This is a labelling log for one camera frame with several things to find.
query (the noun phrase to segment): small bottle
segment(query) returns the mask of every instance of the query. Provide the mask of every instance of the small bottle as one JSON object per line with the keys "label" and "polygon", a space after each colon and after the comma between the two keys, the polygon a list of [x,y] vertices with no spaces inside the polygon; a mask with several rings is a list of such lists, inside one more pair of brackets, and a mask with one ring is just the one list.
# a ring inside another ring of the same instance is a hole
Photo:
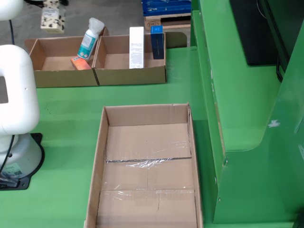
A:
{"label": "small bottle", "polygon": [[78,51],[78,56],[89,60],[92,51],[96,45],[100,32],[104,29],[105,24],[101,21],[90,18],[89,29],[85,32],[85,36],[81,42],[80,49]]}

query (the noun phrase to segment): gray floor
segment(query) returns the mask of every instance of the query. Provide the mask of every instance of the gray floor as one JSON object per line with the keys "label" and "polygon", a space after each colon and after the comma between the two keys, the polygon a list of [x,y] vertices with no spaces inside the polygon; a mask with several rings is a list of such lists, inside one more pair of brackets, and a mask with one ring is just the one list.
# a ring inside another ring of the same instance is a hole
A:
{"label": "gray floor", "polygon": [[[22,13],[12,20],[15,44],[24,48],[28,38],[83,36],[91,17],[101,20],[111,35],[129,34],[129,27],[143,26],[141,0],[70,0],[66,8],[64,34],[48,34],[40,29],[41,8],[24,4]],[[11,44],[8,21],[0,22],[0,45]]]}

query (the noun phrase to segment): green table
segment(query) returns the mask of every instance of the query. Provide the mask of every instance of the green table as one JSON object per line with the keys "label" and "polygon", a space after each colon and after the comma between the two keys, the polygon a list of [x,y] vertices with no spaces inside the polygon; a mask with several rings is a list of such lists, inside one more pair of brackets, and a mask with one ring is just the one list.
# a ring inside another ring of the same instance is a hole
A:
{"label": "green table", "polygon": [[167,84],[38,89],[45,161],[27,190],[0,193],[1,227],[83,227],[104,105],[189,102],[200,158],[210,143],[198,64],[195,47],[169,49]]}

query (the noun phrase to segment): cardboard box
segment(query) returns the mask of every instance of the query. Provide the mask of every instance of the cardboard box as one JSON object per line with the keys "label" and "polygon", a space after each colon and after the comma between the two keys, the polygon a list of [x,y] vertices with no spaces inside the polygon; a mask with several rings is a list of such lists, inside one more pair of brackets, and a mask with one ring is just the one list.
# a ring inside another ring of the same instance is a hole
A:
{"label": "cardboard box", "polygon": [[48,33],[64,33],[66,8],[57,0],[43,2],[40,28]]}
{"label": "cardboard box", "polygon": [[130,27],[129,69],[144,68],[144,29]]}
{"label": "cardboard box", "polygon": [[151,42],[154,59],[163,59],[162,25],[151,26]]}
{"label": "cardboard box", "polygon": [[100,85],[166,83],[166,58],[153,59],[151,36],[146,34],[144,37],[145,66],[142,69],[129,69],[129,36],[100,38],[93,62]]}
{"label": "cardboard box", "polygon": [[[105,27],[101,36],[107,36]],[[77,71],[70,59],[77,56],[83,37],[27,39],[37,87],[98,86],[93,69]],[[93,52],[88,64],[92,66]]]}
{"label": "cardboard box", "polygon": [[188,104],[104,107],[85,228],[203,227]]}

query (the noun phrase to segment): wooden pallet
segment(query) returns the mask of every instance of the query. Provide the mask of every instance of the wooden pallet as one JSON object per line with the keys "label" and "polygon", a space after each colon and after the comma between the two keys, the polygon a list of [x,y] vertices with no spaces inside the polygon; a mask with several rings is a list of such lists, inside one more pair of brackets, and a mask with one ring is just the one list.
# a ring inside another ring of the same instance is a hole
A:
{"label": "wooden pallet", "polygon": [[144,27],[147,31],[150,31],[151,26],[154,25],[163,25],[164,29],[190,28],[189,17],[191,17],[191,13],[148,16],[144,17]]}

